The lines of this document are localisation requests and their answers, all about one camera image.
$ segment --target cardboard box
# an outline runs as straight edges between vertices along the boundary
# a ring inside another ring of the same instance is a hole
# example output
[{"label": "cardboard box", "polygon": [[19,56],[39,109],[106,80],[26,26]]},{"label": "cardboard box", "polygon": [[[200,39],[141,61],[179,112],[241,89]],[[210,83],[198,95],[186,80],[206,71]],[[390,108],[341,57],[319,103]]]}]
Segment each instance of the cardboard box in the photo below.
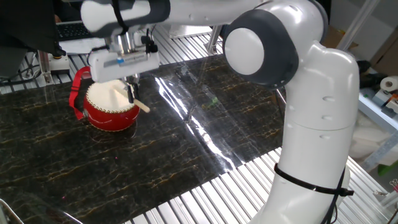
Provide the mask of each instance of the cardboard box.
[{"label": "cardboard box", "polygon": [[[336,48],[338,43],[340,43],[341,39],[343,38],[344,34],[342,34],[340,31],[336,30],[334,27],[329,26],[328,28],[328,33],[325,37],[325,40],[321,43],[327,48]],[[350,47],[348,49],[352,49],[354,47],[357,47],[357,43],[351,43]]]},{"label": "cardboard box", "polygon": [[398,27],[373,56],[371,65],[388,76],[398,75]]}]

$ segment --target drum head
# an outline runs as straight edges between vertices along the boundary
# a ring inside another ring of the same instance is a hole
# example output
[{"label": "drum head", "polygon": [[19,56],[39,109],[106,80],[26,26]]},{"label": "drum head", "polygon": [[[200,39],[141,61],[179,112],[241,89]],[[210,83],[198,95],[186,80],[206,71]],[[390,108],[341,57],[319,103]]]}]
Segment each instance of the drum head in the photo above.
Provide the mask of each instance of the drum head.
[{"label": "drum head", "polygon": [[86,97],[96,109],[108,113],[120,113],[134,107],[134,103],[129,102],[125,87],[121,80],[94,83],[89,87]]}]

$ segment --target black marble surface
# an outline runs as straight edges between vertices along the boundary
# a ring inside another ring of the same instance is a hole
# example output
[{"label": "black marble surface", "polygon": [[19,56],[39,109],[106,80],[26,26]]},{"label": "black marble surface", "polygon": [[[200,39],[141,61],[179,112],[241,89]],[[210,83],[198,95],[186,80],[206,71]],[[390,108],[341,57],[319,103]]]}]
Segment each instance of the black marble surface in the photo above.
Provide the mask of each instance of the black marble surface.
[{"label": "black marble surface", "polygon": [[25,223],[120,224],[281,145],[271,93],[220,56],[143,74],[151,112],[118,133],[76,120],[70,87],[0,96],[0,198]]}]

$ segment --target green object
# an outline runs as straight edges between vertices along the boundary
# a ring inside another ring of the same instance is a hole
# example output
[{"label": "green object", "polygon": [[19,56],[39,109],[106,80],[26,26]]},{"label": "green object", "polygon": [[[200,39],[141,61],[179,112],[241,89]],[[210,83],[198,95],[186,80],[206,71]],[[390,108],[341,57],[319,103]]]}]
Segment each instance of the green object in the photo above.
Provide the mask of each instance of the green object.
[{"label": "green object", "polygon": [[377,167],[377,174],[379,174],[379,176],[382,176],[382,175],[388,173],[390,170],[392,170],[392,168],[394,168],[395,166],[398,166],[398,161],[396,161],[395,163],[391,164],[391,166],[386,166],[386,165],[380,164]]},{"label": "green object", "polygon": [[208,109],[212,108],[213,106],[215,106],[217,103],[218,103],[218,99],[217,99],[217,97],[214,97],[214,98],[211,100],[210,103],[208,103],[207,105],[202,105],[201,107],[202,107],[204,110],[208,110]]}]

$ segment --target red strap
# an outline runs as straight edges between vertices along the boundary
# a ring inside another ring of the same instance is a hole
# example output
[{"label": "red strap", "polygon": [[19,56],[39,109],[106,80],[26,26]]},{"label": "red strap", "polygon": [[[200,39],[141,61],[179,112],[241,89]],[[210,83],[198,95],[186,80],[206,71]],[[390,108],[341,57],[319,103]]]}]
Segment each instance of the red strap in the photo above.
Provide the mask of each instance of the red strap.
[{"label": "red strap", "polygon": [[73,83],[72,83],[72,90],[69,95],[69,106],[71,106],[75,110],[75,115],[76,115],[77,119],[83,118],[83,113],[75,107],[75,99],[76,99],[77,95],[79,94],[81,75],[85,72],[90,72],[90,67],[88,67],[88,66],[83,67],[79,71],[76,72],[75,78],[73,79]]}]

